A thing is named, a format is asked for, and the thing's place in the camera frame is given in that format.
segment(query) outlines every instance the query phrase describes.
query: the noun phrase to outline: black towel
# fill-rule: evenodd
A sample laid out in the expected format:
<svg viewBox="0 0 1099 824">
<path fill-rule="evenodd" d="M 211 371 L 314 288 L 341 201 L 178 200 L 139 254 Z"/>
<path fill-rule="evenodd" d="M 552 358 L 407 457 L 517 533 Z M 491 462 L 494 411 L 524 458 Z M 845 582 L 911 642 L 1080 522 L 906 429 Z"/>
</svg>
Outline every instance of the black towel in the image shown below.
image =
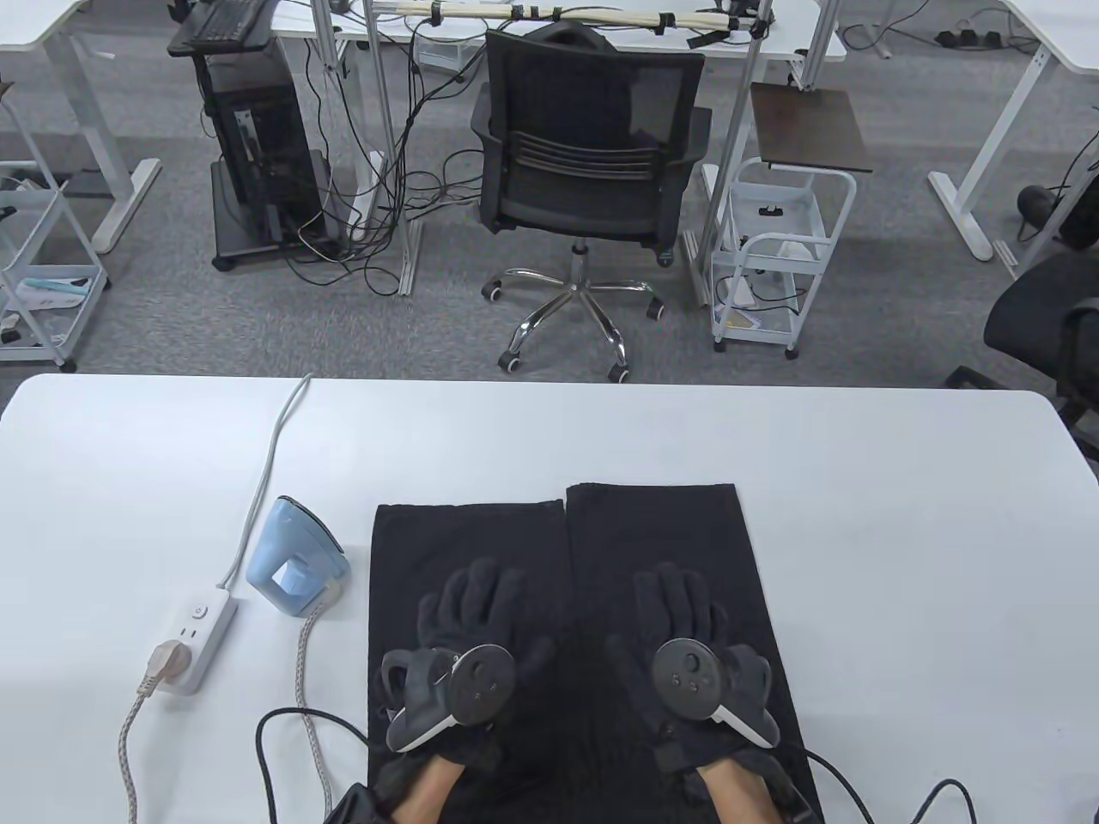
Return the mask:
<svg viewBox="0 0 1099 824">
<path fill-rule="evenodd" d="M 708 802 L 688 801 L 681 782 L 656 770 L 603 653 L 608 632 L 635 626 L 633 574 L 662 560 L 702 572 L 729 611 L 734 638 L 770 660 L 770 711 L 784 739 L 800 744 L 733 487 L 584 485 L 568 490 L 567 516 L 560 501 L 379 506 L 370 554 L 371 673 L 387 650 L 415 647 L 420 597 L 484 556 L 526 570 L 531 632 L 552 635 L 558 653 L 499 725 L 499 769 L 467 770 L 443 824 L 717 822 Z M 371 708 L 371 742 L 384 744 L 385 727 Z M 384 760 L 371 755 L 371 778 Z M 819 810 L 804 758 L 780 760 Z"/>
</svg>

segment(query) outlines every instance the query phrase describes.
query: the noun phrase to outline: bamboo stick bundle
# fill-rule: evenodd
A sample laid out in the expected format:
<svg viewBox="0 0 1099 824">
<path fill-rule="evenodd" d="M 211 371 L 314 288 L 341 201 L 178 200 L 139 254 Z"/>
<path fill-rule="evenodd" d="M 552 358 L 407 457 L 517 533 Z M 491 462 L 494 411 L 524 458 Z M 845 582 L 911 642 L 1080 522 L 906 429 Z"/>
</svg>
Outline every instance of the bamboo stick bundle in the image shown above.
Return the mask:
<svg viewBox="0 0 1099 824">
<path fill-rule="evenodd" d="M 374 11 L 430 18 L 477 18 L 480 20 L 575 20 L 590 25 L 623 25 L 636 29 L 692 29 L 702 32 L 729 32 L 739 27 L 739 20 L 718 12 L 670 14 L 664 12 L 622 11 L 619 9 L 568 9 L 551 4 L 511 5 L 508 3 L 432 2 L 432 0 L 376 0 Z"/>
</svg>

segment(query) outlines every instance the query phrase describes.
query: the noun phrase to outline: power outlet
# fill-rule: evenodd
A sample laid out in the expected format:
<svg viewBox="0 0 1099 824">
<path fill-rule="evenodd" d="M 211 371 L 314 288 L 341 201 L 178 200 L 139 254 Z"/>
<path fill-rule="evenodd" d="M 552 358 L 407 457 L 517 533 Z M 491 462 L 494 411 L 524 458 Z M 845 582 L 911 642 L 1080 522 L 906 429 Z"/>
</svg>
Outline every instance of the power outlet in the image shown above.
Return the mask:
<svg viewBox="0 0 1099 824">
<path fill-rule="evenodd" d="M 217 588 L 196 592 L 181 602 L 164 637 L 186 644 L 191 650 L 191 662 L 170 681 L 160 683 L 159 689 L 179 695 L 190 695 L 198 690 L 229 623 L 236 614 L 236 599 L 231 598 L 226 590 Z"/>
</svg>

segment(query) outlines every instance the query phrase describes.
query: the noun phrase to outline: black glove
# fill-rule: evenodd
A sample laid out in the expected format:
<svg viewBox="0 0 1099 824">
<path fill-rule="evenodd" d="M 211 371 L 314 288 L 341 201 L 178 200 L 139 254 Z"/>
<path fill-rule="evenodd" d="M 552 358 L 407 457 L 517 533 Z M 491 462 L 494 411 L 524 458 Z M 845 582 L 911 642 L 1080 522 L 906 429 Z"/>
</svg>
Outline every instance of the black glove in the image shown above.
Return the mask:
<svg viewBox="0 0 1099 824">
<path fill-rule="evenodd" d="M 524 604 L 525 574 L 501 570 L 491 558 L 479 558 L 468 569 L 454 572 L 442 593 L 420 599 L 417 637 L 421 647 L 446 649 L 456 655 L 482 644 L 507 649 L 515 661 L 517 689 L 544 667 L 554 654 L 553 642 L 522 633 L 520 611 Z M 493 723 L 453 726 L 424 746 L 448 761 L 491 769 L 499 759 L 492 737 Z"/>
<path fill-rule="evenodd" d="M 625 687 L 630 703 L 641 715 L 651 735 L 656 762 L 662 771 L 684 772 L 704 767 L 751 746 L 726 724 L 688 721 L 660 700 L 653 681 L 653 656 L 673 638 L 695 638 L 706 644 L 723 661 L 743 649 L 729 648 L 729 617 L 710 601 L 706 579 L 674 564 L 660 564 L 655 572 L 634 576 L 637 600 L 637 643 L 621 636 L 607 639 L 614 671 Z"/>
</svg>

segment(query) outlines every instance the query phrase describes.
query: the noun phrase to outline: black mesh chair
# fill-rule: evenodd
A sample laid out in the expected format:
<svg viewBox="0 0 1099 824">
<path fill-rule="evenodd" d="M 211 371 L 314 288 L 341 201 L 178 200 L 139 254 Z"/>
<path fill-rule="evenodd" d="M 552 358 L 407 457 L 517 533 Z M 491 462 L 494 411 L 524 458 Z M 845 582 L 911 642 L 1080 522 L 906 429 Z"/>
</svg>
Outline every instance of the black mesh chair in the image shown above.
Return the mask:
<svg viewBox="0 0 1099 824">
<path fill-rule="evenodd" d="M 1063 254 L 1033 267 L 992 307 L 985 343 L 1057 381 L 1058 414 L 1073 431 L 1088 410 L 1099 411 L 1099 258 Z M 1007 387 L 967 366 L 946 386 Z M 1080 452 L 1099 460 L 1099 447 L 1073 432 Z"/>
<path fill-rule="evenodd" d="M 639 243 L 671 265 L 682 193 L 710 138 L 711 112 L 695 108 L 703 57 L 620 53 L 568 22 L 525 37 L 489 32 L 486 41 L 489 82 L 471 123 L 485 147 L 481 223 L 493 234 L 529 226 L 576 238 L 567 277 L 518 267 L 481 289 L 490 301 L 509 278 L 559 290 L 519 324 L 500 368 L 514 371 L 528 336 L 575 298 L 614 348 L 608 378 L 623 382 L 625 345 L 593 293 L 647 294 L 653 320 L 664 303 L 642 280 L 589 282 L 586 238 Z"/>
</svg>

